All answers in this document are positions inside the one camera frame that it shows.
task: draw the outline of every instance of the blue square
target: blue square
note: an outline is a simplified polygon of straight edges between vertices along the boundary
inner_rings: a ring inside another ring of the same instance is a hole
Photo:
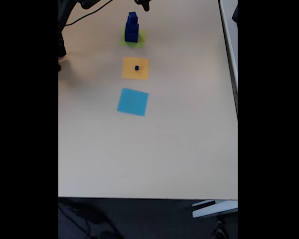
[[[148,93],[123,88],[118,111],[145,116],[148,98]]]

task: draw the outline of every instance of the paper square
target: paper square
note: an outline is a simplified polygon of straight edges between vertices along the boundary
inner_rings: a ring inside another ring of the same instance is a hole
[[[122,78],[147,80],[149,77],[149,59],[139,57],[124,57]]]
[[[122,31],[122,36],[121,36],[121,39],[120,39],[120,43],[121,43],[121,45],[124,45],[124,46],[132,46],[132,47],[141,48],[141,47],[144,47],[145,36],[146,36],[145,30],[139,29],[139,38],[138,38],[137,42],[125,41],[125,27],[124,27],[123,31]]]
[[[123,88],[118,111],[138,116],[145,116],[148,98],[148,93]]]

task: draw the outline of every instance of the dark carpet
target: dark carpet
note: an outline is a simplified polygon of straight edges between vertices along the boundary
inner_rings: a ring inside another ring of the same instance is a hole
[[[192,218],[192,204],[199,200],[78,199],[104,212],[124,239],[214,239],[217,218]],[[85,221],[62,207],[64,213],[87,230]],[[229,239],[238,238],[238,213],[223,216]],[[111,233],[108,224],[89,224],[91,235]],[[59,210],[59,239],[88,237]]]

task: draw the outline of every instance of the yellow square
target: yellow square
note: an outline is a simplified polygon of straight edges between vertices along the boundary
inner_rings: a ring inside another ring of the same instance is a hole
[[[124,57],[122,78],[147,80],[149,77],[149,59],[139,57]]]

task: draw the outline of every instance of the table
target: table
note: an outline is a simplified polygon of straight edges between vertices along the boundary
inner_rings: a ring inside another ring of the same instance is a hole
[[[229,59],[233,68],[236,90],[238,91],[238,26],[233,20],[238,0],[219,0],[219,5],[223,17]]]
[[[77,4],[68,23],[94,11]],[[120,45],[128,12],[144,48]],[[65,27],[59,61],[59,197],[237,200],[237,115],[217,0],[115,0]],[[149,79],[122,79],[124,56]],[[146,116],[117,111],[122,88]]]

